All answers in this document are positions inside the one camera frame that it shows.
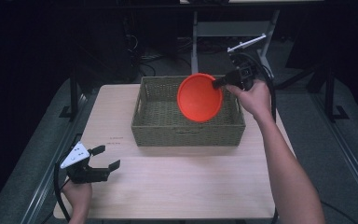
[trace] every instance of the table surface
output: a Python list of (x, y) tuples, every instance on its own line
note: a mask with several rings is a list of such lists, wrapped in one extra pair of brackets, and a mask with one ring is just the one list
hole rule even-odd
[[(93, 183), (89, 218), (210, 219), (272, 217), (274, 202), (263, 140), (252, 115), (237, 147), (137, 147), (131, 131), (139, 84), (103, 86), (81, 138), (106, 151), (94, 168), (121, 160), (108, 181)], [(279, 114), (277, 124), (291, 147)], [(62, 195), (71, 214), (71, 206)], [(64, 218), (58, 205), (54, 216)]]

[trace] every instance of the dark background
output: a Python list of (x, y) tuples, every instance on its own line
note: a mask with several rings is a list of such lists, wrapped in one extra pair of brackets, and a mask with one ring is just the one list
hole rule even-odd
[[(288, 67), (306, 69), (321, 60), (334, 67), (358, 103), (358, 1), (344, 5), (284, 8), (274, 39), (295, 41)], [(200, 15), (219, 20), (241, 16)], [(122, 18), (132, 18), (133, 24)], [(0, 190), (66, 79), (75, 73), (83, 92), (131, 83), (142, 52), (129, 54), (125, 35), (137, 35), (144, 48), (175, 57), (176, 37), (191, 36), (191, 22), (191, 12), (137, 11), (129, 17), (106, 10), (61, 10), (49, 1), (0, 1)]]

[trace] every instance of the forearm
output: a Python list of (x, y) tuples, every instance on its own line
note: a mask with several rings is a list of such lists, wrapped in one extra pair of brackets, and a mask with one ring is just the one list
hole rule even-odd
[(324, 223), (319, 197), (272, 118), (257, 119), (272, 195), (283, 223)]

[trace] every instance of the human arm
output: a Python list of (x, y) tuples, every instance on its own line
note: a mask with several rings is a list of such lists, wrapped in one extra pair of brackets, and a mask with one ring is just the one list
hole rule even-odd
[(227, 85), (241, 105), (251, 113), (263, 136), (272, 196), (282, 223), (324, 223), (324, 213), (310, 182), (270, 113), (269, 89), (255, 80), (249, 91)]
[(63, 186), (62, 192), (72, 205), (73, 212), (69, 223), (86, 223), (92, 197), (91, 183), (75, 184), (72, 180), (69, 180), (68, 183)]

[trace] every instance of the metal stand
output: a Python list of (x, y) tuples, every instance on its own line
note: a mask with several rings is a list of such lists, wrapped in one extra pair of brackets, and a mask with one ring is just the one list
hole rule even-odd
[(264, 47), (257, 51), (257, 55), (260, 62), (271, 71), (266, 56), (279, 13), (280, 10), (275, 10), (270, 21), (198, 21), (198, 14), (197, 11), (195, 11), (193, 21), (193, 50), (191, 52), (192, 74), (199, 72), (197, 58), (197, 37), (199, 36), (260, 36), (266, 34)]
[(76, 76), (75, 71), (72, 73), (71, 77), (69, 78), (70, 81), (70, 88), (71, 88), (71, 105), (65, 106), (62, 109), (60, 114), (60, 118), (69, 118), (69, 121), (72, 122), (77, 114), (78, 105), (77, 105), (77, 83), (76, 83)]

